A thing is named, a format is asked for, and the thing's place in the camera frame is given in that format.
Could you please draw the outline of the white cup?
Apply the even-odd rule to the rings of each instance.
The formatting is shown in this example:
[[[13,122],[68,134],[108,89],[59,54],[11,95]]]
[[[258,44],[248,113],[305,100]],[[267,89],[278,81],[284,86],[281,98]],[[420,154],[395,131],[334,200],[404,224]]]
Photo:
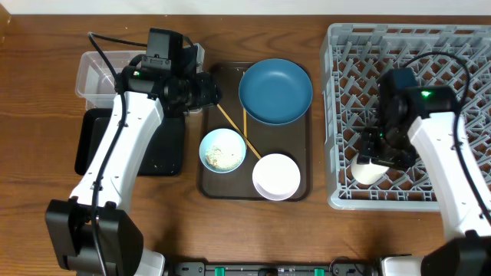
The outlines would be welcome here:
[[[374,184],[388,170],[388,166],[376,164],[373,162],[372,158],[362,156],[359,153],[351,162],[351,174],[353,178],[362,185]]]

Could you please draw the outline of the blue plate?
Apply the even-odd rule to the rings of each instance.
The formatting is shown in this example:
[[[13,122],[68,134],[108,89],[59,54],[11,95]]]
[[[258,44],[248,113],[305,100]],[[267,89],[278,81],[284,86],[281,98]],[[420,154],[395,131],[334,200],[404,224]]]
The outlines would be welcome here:
[[[298,64],[272,58],[253,64],[239,82],[246,113],[268,125],[286,125],[302,117],[313,101],[313,85]]]

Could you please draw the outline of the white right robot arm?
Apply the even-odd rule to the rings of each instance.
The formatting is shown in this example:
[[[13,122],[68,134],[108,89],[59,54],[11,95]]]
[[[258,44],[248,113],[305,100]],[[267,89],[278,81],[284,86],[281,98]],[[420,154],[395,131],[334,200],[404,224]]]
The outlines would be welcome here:
[[[448,86],[421,87],[410,68],[377,84],[377,122],[361,134],[351,174],[363,185],[421,159],[437,198],[445,245],[424,256],[380,260],[379,275],[488,275],[490,190],[476,163]]]

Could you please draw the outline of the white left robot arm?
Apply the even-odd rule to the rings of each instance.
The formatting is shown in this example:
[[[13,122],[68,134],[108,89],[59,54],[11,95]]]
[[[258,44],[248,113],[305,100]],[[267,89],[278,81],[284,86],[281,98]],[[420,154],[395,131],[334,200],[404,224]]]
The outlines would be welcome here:
[[[45,222],[58,265],[88,275],[162,275],[165,258],[146,249],[128,215],[133,188],[164,110],[216,105],[212,77],[127,66],[115,76],[107,129],[82,180],[65,201],[50,201]]]

